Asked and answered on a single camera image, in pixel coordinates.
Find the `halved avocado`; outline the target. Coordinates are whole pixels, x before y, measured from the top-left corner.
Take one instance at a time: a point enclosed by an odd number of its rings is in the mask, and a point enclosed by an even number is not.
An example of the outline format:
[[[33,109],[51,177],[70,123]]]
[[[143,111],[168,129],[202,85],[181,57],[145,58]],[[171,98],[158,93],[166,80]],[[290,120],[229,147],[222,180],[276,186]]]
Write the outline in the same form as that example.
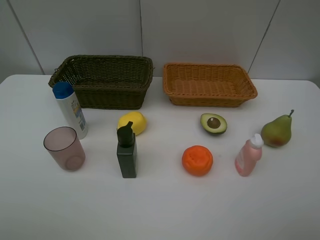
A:
[[[224,134],[228,128],[227,121],[218,114],[203,113],[200,116],[200,123],[203,129],[212,135]]]

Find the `orange tangerine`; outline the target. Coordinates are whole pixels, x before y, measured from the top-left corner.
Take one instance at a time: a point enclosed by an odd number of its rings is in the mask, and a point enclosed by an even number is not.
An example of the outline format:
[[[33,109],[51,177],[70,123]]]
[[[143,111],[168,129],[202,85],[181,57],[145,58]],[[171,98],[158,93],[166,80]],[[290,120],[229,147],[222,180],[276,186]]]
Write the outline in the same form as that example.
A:
[[[194,145],[183,152],[181,164],[189,174],[202,177],[210,172],[214,164],[214,157],[206,147]]]

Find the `pink bottle white cap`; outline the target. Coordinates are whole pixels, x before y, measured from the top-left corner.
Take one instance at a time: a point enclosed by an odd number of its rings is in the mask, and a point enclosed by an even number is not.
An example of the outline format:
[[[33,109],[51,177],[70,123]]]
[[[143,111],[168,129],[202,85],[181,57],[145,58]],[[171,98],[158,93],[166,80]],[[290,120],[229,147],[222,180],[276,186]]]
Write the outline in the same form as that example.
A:
[[[262,157],[263,145],[264,141],[258,133],[255,133],[245,142],[234,161],[235,168],[240,176],[247,177],[252,173],[257,161]]]

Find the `green pear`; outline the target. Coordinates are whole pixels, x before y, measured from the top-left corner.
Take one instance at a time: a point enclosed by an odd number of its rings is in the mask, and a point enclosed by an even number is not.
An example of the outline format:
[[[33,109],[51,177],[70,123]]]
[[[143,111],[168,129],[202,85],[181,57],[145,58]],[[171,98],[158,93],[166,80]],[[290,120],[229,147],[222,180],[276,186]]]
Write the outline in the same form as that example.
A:
[[[293,113],[292,109],[289,114],[281,115],[262,127],[260,134],[266,145],[279,148],[291,140]]]

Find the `yellow lemon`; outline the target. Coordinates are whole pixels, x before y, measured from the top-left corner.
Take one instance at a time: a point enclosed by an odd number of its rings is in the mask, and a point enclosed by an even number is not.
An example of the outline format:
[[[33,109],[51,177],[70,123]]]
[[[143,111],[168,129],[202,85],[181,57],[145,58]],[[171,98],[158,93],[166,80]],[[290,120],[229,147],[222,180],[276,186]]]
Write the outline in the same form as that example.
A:
[[[117,123],[117,129],[133,122],[131,128],[136,136],[140,135],[147,128],[147,119],[139,111],[131,111],[121,116]]]

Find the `black pump bottle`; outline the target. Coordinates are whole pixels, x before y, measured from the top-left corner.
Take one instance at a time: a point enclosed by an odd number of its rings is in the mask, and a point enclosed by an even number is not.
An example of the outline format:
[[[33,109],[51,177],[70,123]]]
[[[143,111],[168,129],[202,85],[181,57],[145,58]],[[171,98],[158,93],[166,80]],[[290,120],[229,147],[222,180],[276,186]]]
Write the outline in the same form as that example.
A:
[[[125,179],[137,177],[137,144],[132,125],[133,122],[129,121],[117,130],[116,155],[122,177]]]

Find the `orange wicker basket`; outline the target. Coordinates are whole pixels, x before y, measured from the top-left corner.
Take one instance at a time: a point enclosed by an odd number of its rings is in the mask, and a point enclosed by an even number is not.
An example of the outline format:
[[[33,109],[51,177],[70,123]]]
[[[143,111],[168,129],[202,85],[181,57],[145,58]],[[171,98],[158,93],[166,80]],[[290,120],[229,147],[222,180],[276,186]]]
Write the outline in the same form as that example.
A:
[[[162,82],[177,106],[235,108],[258,96],[247,72],[235,64],[167,63]]]

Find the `dark brown wicker basket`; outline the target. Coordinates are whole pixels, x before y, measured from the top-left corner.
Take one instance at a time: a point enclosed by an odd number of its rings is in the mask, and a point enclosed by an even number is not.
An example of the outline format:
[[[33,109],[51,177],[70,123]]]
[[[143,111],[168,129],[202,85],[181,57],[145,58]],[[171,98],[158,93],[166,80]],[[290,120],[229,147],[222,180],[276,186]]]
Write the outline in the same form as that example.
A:
[[[144,56],[72,55],[55,69],[48,85],[68,82],[82,108],[138,110],[153,69],[152,59]]]

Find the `white bottle blue cap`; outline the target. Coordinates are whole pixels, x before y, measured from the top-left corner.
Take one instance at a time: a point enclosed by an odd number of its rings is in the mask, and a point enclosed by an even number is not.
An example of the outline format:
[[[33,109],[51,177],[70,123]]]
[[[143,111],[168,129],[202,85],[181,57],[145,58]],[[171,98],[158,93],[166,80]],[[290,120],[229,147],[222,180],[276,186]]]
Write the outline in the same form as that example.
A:
[[[53,86],[52,92],[69,126],[76,131],[80,140],[84,139],[88,133],[88,125],[71,84],[60,81]]]

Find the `translucent pink plastic cup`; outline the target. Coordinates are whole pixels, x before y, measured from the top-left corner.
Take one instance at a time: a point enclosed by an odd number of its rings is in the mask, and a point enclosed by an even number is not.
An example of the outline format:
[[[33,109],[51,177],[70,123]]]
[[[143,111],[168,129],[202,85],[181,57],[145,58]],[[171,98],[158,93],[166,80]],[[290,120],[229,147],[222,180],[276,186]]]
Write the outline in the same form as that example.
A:
[[[65,171],[79,170],[86,159],[77,132],[62,126],[50,131],[43,140],[44,148],[49,152],[59,167]]]

